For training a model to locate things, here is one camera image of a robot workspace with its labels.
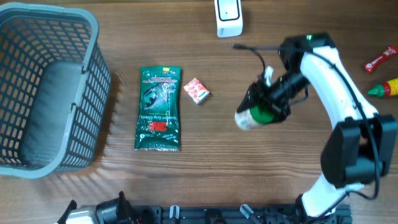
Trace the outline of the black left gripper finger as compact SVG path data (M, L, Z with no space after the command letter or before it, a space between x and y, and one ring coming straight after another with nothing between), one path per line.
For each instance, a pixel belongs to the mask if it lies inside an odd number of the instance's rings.
M123 191L119 193L116 216L117 224L131 224L130 211Z
M76 210L77 208L77 203L74 200L71 200L68 207L64 211L63 215L58 219L56 224L66 224L67 218L71 211Z

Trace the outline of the green lid jar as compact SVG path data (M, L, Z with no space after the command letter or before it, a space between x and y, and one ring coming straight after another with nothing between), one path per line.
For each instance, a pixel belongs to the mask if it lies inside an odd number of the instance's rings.
M237 126L243 131L250 131L273 122L275 115L260 107L246 109L242 112L235 112L234 120Z

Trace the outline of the small red white box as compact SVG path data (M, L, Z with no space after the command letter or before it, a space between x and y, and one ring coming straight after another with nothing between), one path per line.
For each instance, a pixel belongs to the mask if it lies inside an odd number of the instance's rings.
M196 78L188 82L183 89L197 105L205 101L210 95L210 91Z

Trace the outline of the green glove package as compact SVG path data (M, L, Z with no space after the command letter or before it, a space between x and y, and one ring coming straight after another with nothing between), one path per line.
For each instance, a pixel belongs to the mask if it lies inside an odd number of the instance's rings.
M179 150L181 71L176 66L141 68L135 150Z

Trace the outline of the red sriracha bottle green cap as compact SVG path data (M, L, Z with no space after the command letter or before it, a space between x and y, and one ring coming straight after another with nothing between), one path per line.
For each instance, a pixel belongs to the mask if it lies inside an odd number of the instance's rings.
M397 96L397 84L398 78L377 84L371 90L368 90L368 96L378 98Z

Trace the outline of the red stick sachet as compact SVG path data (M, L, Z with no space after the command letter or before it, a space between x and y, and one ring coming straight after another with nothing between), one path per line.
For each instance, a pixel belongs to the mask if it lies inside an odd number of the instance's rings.
M368 73L372 73L380 64L389 60L391 57L397 55L397 47L394 45L388 46L382 54L377 56L373 61L367 63L364 68Z

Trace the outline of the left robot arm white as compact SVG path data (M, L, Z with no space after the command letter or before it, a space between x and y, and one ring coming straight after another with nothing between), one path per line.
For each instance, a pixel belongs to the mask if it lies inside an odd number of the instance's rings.
M126 200L123 191L118 198L77 208L77 203L72 200L56 224L137 224L141 223L139 214Z

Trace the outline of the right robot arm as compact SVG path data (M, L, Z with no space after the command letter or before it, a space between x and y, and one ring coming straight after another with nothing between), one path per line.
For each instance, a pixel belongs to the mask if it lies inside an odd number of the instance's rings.
M380 179L389 172L397 121L379 114L360 93L327 33L288 37L277 51L285 74L275 81L261 74L238 106L235 122L244 131L281 123L296 95L314 87L332 126L320 159L322 174L280 216L290 223L341 223L338 206L346 197L361 195L366 184L374 185L369 199L378 196Z

